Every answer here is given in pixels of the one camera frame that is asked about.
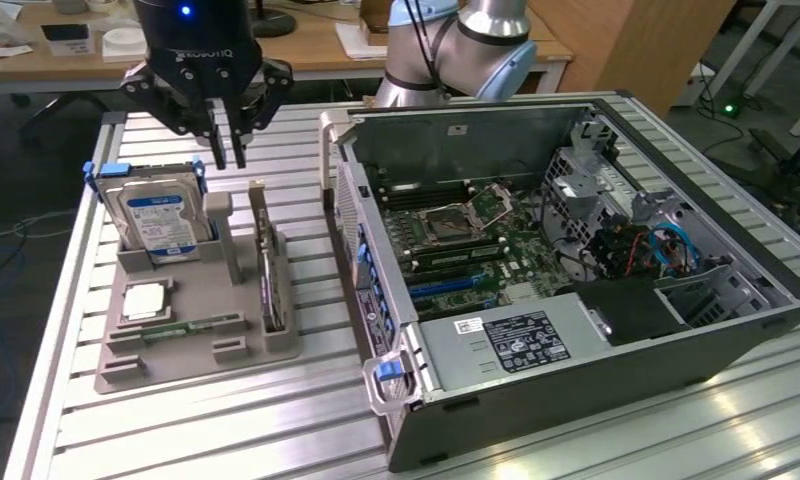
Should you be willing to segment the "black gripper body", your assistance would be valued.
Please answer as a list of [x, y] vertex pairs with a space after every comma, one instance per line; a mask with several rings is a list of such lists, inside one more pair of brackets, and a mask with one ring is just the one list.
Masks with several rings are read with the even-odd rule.
[[185, 99], [177, 131], [213, 131], [208, 102], [240, 102], [262, 65], [244, 1], [137, 1], [146, 65]]

